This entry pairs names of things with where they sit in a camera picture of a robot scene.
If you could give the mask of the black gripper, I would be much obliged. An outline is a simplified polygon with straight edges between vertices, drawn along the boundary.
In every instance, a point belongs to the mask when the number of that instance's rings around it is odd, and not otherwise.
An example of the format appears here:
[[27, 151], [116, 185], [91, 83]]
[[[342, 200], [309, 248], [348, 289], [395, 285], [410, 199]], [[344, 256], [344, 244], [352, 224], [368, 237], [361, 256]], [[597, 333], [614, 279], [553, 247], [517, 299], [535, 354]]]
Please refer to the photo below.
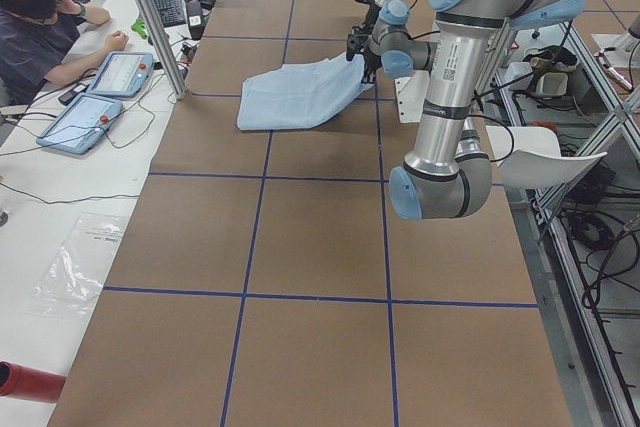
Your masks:
[[371, 50], [369, 43], [362, 47], [362, 55], [366, 67], [363, 71], [361, 83], [374, 85], [376, 83], [376, 70], [380, 68], [380, 56]]
[[374, 1], [372, 1], [369, 4], [369, 8], [365, 16], [364, 25], [366, 27], [374, 27], [379, 16], [379, 12], [380, 12], [380, 7]]

